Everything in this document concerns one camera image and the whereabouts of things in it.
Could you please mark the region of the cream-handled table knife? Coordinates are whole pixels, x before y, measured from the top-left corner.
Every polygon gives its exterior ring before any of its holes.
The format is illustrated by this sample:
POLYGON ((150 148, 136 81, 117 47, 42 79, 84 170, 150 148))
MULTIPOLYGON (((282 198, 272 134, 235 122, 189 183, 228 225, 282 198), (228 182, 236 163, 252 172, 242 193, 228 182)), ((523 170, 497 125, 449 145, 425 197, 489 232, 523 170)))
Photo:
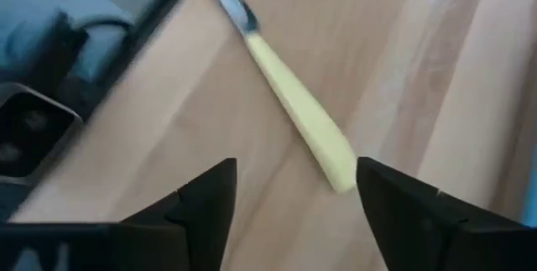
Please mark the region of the cream-handled table knife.
POLYGON ((244 0, 218 1, 332 189, 346 193, 356 188, 357 156, 342 130, 263 38, 248 4, 244 0))

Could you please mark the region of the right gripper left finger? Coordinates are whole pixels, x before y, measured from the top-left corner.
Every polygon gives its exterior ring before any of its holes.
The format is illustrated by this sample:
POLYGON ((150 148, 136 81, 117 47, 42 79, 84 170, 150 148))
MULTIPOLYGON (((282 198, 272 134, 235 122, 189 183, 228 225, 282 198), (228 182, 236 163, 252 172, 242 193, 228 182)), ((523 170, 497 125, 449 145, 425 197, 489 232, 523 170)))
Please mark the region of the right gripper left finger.
POLYGON ((0 271, 220 271, 236 192, 226 158, 122 221, 1 224, 0 271))

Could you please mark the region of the black silver-rimmed device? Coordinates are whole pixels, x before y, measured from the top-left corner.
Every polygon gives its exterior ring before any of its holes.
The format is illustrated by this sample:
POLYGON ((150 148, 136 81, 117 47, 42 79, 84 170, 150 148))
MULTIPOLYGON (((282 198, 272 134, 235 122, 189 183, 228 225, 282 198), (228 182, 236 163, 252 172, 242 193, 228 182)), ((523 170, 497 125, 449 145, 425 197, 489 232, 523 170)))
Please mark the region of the black silver-rimmed device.
POLYGON ((0 183, 35 185, 83 126, 72 109, 19 83, 0 83, 0 183))

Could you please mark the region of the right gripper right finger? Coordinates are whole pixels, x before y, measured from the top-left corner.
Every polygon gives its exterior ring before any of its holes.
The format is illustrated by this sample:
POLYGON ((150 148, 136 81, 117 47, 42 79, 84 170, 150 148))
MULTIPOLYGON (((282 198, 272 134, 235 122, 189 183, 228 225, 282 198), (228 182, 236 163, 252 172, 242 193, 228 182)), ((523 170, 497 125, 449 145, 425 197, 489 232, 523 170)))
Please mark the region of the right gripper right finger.
POLYGON ((357 190, 388 271, 537 271, 537 228, 369 157, 357 190))

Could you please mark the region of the black aluminium table frame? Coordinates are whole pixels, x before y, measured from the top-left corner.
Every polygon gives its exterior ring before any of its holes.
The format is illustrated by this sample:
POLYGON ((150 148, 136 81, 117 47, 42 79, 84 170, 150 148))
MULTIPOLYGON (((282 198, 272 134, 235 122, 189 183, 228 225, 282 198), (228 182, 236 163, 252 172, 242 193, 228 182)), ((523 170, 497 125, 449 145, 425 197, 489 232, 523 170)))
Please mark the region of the black aluminium table frame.
POLYGON ((108 93, 120 80, 136 54, 148 43, 149 38, 165 20, 171 9, 180 0, 153 0, 141 18, 127 27, 114 23, 112 19, 92 19, 82 24, 81 29, 91 32, 97 28, 111 28, 120 33, 120 39, 108 50, 108 57, 92 78, 69 75, 60 88, 60 102, 88 119, 96 108, 106 99, 108 93))

